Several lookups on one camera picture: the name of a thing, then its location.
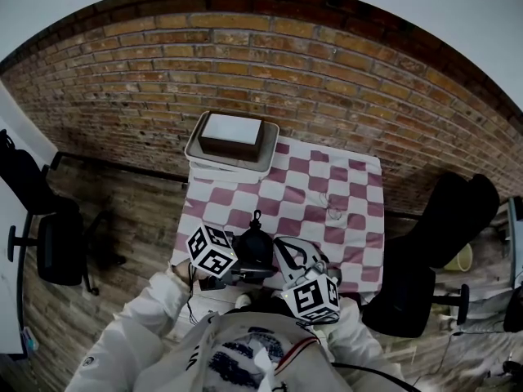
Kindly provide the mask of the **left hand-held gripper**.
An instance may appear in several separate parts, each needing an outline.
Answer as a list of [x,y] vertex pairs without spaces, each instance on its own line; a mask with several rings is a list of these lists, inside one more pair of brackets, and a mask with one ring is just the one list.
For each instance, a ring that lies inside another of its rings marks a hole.
[[200,224],[186,240],[186,248],[194,268],[205,277],[199,280],[202,291],[225,289],[243,280],[263,280],[273,277],[273,266],[242,264],[234,250],[235,236],[230,231],[210,224]]

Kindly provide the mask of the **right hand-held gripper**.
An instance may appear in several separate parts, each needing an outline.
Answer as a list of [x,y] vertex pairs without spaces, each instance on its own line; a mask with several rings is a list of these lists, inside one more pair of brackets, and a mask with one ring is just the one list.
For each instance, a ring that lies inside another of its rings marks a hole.
[[305,325],[336,323],[340,316],[338,280],[329,276],[320,249],[294,237],[276,238],[273,247],[284,281],[291,283],[282,291],[282,299],[293,316]]

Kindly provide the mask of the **person's left forearm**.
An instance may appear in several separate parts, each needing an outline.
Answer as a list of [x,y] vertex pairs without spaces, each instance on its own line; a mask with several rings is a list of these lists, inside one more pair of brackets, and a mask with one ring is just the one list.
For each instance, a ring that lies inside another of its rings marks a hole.
[[194,269],[189,260],[155,273],[141,293],[128,302],[121,318],[130,319],[153,334],[167,335],[190,298]]

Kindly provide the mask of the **pink white checkered tablecloth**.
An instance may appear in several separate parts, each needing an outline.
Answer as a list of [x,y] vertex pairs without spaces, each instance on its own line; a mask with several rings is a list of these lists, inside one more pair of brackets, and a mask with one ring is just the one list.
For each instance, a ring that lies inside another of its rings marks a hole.
[[[332,220],[326,193],[342,212]],[[190,176],[171,262],[188,259],[186,240],[205,222],[240,236],[261,211],[271,237],[314,243],[342,271],[340,292],[376,292],[382,285],[384,199],[376,157],[280,137],[269,174],[255,184]]]

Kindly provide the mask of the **white plastic tray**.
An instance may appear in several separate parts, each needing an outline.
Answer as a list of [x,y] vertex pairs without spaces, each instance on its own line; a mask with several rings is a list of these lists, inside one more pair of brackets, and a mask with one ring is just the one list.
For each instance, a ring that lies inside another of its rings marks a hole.
[[206,154],[202,151],[197,136],[209,112],[200,116],[185,148],[185,156],[195,177],[229,182],[256,183],[269,174],[279,137],[279,126],[265,121],[265,135],[261,152],[256,162],[236,160]]

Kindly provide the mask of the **pale yellow cup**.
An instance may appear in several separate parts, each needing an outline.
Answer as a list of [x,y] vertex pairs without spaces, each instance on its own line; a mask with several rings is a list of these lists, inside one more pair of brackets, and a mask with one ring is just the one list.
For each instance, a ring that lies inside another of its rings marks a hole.
[[472,267],[473,250],[470,243],[466,244],[461,251],[444,266],[446,271],[467,272]]

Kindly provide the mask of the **person's white jacket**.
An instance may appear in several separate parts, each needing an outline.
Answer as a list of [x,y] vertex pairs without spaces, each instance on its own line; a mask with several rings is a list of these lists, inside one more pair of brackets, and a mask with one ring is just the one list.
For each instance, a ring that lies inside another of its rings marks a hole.
[[[281,314],[210,314],[170,352],[161,337],[118,316],[66,392],[354,392],[327,342]],[[401,388],[401,381],[374,370]]]

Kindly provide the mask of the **small teal box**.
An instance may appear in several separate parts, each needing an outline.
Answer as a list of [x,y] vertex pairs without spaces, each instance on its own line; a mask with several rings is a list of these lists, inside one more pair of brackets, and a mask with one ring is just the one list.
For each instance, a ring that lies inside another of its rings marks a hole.
[[38,340],[29,327],[24,327],[22,330],[22,337],[25,342],[25,347],[31,352],[36,352],[39,348]]

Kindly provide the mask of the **black office chair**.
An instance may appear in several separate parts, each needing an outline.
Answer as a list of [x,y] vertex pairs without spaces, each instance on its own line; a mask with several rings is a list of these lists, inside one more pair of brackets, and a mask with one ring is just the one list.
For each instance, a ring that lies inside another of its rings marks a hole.
[[110,213],[99,212],[85,229],[79,205],[51,190],[33,157],[17,149],[6,130],[0,131],[0,178],[30,215],[41,217],[36,238],[17,237],[16,227],[10,228],[8,258],[13,258],[14,247],[35,247],[38,276],[42,280],[61,286],[83,283],[88,293],[97,296],[99,289],[89,279],[87,255],[92,236]]
[[462,285],[459,296],[437,296],[435,271],[489,225],[498,207],[498,192],[486,176],[465,180],[452,172],[444,174],[412,230],[385,242],[382,287],[364,305],[363,324],[388,336],[417,338],[434,304],[457,307],[458,323],[464,323],[468,285]]

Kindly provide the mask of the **black bag with loop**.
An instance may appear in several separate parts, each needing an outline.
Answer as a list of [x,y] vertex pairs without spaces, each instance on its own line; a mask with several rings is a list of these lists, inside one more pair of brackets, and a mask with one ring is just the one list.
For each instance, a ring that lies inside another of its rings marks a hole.
[[238,237],[235,252],[242,261],[271,267],[273,263],[273,238],[262,230],[262,212],[255,210],[248,229]]

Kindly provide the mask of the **person's right forearm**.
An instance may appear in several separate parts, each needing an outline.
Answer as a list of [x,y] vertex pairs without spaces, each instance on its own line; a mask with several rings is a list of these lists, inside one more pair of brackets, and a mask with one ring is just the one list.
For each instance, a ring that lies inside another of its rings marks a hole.
[[401,388],[388,379],[364,369],[374,369],[403,380],[398,363],[386,359],[380,343],[360,321],[360,310],[351,298],[340,300],[339,320],[332,324],[316,325],[326,339],[334,361],[358,366],[359,369],[341,367],[337,372],[354,392],[393,392]]

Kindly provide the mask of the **brown box with white inside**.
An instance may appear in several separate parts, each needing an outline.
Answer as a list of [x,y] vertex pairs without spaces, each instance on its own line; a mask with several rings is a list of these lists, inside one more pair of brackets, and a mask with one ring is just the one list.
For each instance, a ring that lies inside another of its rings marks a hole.
[[262,119],[209,113],[197,140],[206,154],[256,162],[264,135]]

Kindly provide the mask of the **light grey table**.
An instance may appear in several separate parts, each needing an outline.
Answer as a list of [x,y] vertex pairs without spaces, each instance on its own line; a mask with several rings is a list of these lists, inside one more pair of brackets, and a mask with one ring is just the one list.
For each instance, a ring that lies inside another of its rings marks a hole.
[[512,255],[512,286],[517,289],[523,283],[523,198],[508,199],[509,251]]

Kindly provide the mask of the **white desk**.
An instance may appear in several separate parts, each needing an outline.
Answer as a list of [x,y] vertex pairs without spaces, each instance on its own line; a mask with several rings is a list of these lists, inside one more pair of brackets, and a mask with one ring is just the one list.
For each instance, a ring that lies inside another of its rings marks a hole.
[[[5,130],[19,149],[28,151],[42,167],[49,165],[57,148],[22,112],[9,91],[0,82],[0,131]],[[0,178],[0,354],[22,351],[17,316],[17,280],[19,252],[12,261],[7,255],[9,229],[14,225],[20,234],[27,212],[8,185]]]

